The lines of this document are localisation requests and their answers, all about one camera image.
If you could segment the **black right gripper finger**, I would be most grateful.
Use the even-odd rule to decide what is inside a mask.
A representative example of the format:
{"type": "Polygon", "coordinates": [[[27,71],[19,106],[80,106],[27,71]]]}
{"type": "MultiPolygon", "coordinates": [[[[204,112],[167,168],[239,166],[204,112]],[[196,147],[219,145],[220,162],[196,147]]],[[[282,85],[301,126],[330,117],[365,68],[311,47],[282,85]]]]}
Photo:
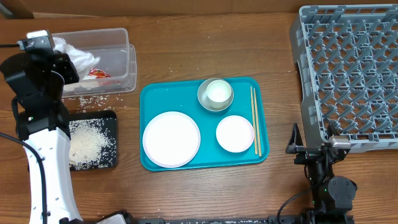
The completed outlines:
{"type": "Polygon", "coordinates": [[[297,154],[302,152],[304,149],[304,145],[302,142],[302,137],[300,135],[299,127],[297,123],[293,124],[292,127],[292,135],[290,137],[289,143],[285,149],[286,154],[297,154]]]}
{"type": "Polygon", "coordinates": [[[340,133],[337,131],[335,126],[333,124],[329,124],[327,126],[327,136],[332,137],[332,136],[339,136],[340,133]]]}

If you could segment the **white napkin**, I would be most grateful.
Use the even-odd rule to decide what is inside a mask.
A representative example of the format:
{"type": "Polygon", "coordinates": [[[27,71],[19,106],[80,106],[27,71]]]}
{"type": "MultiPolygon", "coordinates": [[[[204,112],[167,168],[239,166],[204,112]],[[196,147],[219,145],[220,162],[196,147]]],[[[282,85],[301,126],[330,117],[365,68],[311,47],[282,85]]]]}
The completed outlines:
{"type": "Polygon", "coordinates": [[[61,53],[67,54],[75,66],[78,76],[80,80],[89,79],[90,70],[95,68],[97,64],[99,64],[101,58],[95,57],[90,52],[85,52],[82,50],[76,49],[74,46],[68,44],[65,39],[60,37],[53,38],[55,47],[54,50],[57,50],[61,53]]]}

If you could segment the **red snack wrapper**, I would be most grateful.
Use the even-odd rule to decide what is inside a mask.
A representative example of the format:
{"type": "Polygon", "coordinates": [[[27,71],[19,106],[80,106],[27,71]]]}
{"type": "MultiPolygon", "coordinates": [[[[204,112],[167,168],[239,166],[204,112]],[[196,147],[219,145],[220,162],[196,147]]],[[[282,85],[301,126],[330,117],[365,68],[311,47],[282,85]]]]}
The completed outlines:
{"type": "Polygon", "coordinates": [[[110,77],[110,75],[108,75],[106,72],[104,72],[103,70],[100,70],[98,68],[91,68],[88,76],[89,77],[94,77],[94,78],[108,78],[108,77],[110,77]]]}

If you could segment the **large white plate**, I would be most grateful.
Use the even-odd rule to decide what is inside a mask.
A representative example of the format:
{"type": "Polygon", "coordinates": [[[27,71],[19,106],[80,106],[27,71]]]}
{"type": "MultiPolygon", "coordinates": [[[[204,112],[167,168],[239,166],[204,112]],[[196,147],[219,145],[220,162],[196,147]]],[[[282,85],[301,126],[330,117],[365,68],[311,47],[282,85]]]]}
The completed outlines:
{"type": "Polygon", "coordinates": [[[156,165],[177,168],[188,164],[201,144],[194,120],[178,111],[168,111],[149,121],[142,137],[146,156],[156,165]]]}

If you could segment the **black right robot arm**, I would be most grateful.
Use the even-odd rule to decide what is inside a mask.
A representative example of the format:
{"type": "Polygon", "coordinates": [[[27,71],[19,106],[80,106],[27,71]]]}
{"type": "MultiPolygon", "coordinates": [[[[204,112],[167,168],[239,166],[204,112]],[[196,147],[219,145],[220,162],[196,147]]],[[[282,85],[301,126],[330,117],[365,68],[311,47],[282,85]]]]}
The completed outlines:
{"type": "Polygon", "coordinates": [[[277,222],[282,223],[281,212],[291,201],[307,193],[312,195],[313,208],[305,208],[297,217],[288,218],[289,223],[354,223],[347,213],[353,209],[358,186],[352,180],[336,176],[332,165],[343,161],[351,144],[346,136],[328,127],[328,142],[320,147],[305,147],[297,124],[293,124],[292,135],[285,152],[294,154],[294,163],[304,166],[310,188],[294,195],[282,204],[277,212],[277,222]]]}

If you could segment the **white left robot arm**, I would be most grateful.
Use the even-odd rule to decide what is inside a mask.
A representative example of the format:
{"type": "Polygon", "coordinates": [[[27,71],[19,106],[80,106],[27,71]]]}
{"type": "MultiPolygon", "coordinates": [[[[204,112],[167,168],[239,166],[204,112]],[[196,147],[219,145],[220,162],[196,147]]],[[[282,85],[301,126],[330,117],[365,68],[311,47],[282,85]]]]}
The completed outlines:
{"type": "Polygon", "coordinates": [[[16,138],[29,166],[31,223],[82,223],[73,194],[69,166],[70,113],[63,87],[79,81],[66,54],[19,53],[1,64],[6,83],[16,94],[12,112],[16,138]]]}

